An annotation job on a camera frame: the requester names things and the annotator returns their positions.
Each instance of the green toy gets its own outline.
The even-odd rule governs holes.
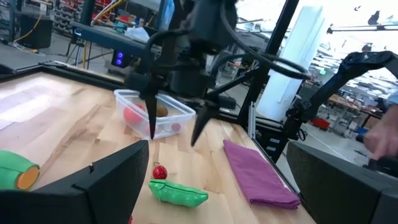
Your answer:
[[[207,192],[175,184],[168,180],[152,179],[149,188],[161,202],[195,208],[209,198]]]
[[[28,159],[0,150],[0,190],[26,190],[39,177],[40,167]]]

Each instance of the purple towel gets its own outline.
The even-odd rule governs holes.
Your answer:
[[[284,187],[274,168],[252,149],[224,140],[225,154],[241,189],[250,201],[258,205],[294,209],[300,199]]]

